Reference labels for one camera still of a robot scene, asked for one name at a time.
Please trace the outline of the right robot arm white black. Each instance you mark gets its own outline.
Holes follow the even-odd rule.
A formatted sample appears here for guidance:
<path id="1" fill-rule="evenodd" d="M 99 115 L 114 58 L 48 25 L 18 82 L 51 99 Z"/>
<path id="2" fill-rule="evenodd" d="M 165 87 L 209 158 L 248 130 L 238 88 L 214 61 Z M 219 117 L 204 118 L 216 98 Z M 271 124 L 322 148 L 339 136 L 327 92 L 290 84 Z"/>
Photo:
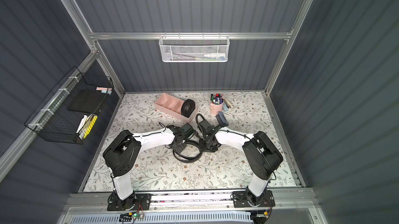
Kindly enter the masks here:
<path id="1" fill-rule="evenodd" d="M 252 171 L 252 178 L 245 189 L 245 194 L 239 196 L 236 191 L 232 199 L 243 205 L 258 207 L 262 204 L 273 207 L 272 192 L 267 189 L 274 172 L 284 161 L 282 154 L 272 143 L 266 133 L 255 134 L 236 132 L 228 128 L 224 114 L 216 115 L 218 125 L 211 125 L 202 114 L 195 116 L 196 125 L 202 134 L 199 138 L 201 152 L 216 152 L 222 145 L 227 145 L 242 151 Z"/>

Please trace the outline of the pink compartment storage box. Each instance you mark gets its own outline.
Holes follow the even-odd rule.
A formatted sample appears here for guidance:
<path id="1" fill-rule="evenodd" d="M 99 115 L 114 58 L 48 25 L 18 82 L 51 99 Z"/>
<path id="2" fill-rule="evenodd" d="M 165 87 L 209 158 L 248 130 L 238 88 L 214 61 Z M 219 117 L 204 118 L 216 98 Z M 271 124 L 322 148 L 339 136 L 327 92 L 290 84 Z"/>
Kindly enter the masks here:
<path id="1" fill-rule="evenodd" d="M 181 114 L 181 108 L 184 100 L 171 96 L 169 94 L 163 93 L 155 102 L 155 108 L 171 117 L 174 117 L 185 123 L 191 123 L 195 115 L 198 113 L 198 106 L 196 105 L 195 110 L 190 115 L 190 117 L 185 117 Z"/>

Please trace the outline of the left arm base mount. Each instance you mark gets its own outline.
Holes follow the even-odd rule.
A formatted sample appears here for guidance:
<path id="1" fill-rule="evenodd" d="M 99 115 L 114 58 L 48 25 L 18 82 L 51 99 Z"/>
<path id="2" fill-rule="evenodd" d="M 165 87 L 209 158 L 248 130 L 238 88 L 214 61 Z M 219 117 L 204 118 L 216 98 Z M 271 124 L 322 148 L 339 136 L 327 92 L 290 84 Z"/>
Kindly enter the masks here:
<path id="1" fill-rule="evenodd" d="M 121 200 L 116 192 L 111 193 L 107 202 L 107 211 L 146 211 L 150 208 L 152 194 L 136 194 L 133 193 L 131 196 L 125 200 Z"/>

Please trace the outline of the long black belt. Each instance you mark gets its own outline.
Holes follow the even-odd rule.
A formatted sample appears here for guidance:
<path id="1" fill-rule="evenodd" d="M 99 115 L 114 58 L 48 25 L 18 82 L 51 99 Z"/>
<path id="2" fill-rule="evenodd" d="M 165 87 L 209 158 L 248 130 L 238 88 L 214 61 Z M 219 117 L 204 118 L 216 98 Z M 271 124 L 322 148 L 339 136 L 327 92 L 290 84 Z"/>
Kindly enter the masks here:
<path id="1" fill-rule="evenodd" d="M 187 99 L 183 102 L 181 107 L 181 115 L 189 118 L 196 108 L 195 102 L 192 99 Z"/>

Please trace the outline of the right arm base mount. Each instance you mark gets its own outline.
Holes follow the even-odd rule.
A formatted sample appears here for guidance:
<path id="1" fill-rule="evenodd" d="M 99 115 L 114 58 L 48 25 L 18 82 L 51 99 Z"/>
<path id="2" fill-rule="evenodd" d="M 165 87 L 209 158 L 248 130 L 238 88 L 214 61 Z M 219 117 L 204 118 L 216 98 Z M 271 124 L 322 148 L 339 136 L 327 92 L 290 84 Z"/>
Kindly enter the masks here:
<path id="1" fill-rule="evenodd" d="M 275 207 L 274 196 L 271 190 L 265 190 L 260 196 L 255 196 L 249 190 L 234 191 L 230 195 L 235 208 L 245 207 Z"/>

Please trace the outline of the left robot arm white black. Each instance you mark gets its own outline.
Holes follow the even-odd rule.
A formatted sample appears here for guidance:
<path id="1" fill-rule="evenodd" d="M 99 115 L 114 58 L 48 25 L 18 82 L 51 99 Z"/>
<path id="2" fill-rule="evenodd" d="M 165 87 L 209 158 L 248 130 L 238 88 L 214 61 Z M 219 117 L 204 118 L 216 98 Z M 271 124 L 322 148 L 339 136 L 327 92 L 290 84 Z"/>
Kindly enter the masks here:
<path id="1" fill-rule="evenodd" d="M 184 142 L 194 134 L 194 128 L 186 123 L 182 127 L 163 126 L 158 131 L 131 133 L 121 131 L 103 152 L 107 167 L 111 170 L 115 193 L 120 200 L 126 200 L 134 193 L 130 171 L 136 164 L 138 155 L 158 146 L 181 149 Z"/>

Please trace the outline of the black belt with end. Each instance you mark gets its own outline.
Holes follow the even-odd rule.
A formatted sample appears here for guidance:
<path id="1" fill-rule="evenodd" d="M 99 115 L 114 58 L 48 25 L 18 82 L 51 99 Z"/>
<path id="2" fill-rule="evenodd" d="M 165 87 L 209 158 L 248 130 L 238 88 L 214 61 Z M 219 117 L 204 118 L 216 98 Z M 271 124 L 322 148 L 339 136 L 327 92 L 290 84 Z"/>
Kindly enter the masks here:
<path id="1" fill-rule="evenodd" d="M 183 151 L 187 148 L 187 146 L 196 148 L 198 150 L 198 153 L 195 155 L 183 154 Z M 181 144 L 173 145 L 171 148 L 172 148 L 173 156 L 179 162 L 182 162 L 182 163 L 187 163 L 187 164 L 194 163 L 194 162 L 198 161 L 203 155 L 203 152 L 200 150 L 199 143 L 194 140 L 186 140 Z"/>

